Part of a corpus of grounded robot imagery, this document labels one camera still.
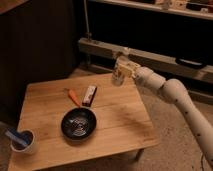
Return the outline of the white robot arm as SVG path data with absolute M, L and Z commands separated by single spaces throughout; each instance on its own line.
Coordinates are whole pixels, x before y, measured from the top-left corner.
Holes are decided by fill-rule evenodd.
M 213 171 L 213 126 L 194 105 L 181 81 L 166 79 L 148 67 L 118 57 L 115 73 L 121 77 L 132 78 L 139 86 L 146 87 L 167 103 L 172 103 L 182 113 L 203 155 Z

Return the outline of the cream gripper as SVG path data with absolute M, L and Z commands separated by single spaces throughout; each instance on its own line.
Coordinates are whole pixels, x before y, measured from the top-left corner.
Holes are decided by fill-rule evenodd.
M 136 70 L 140 67 L 139 64 L 121 56 L 117 59 L 118 73 L 124 77 L 134 77 Z

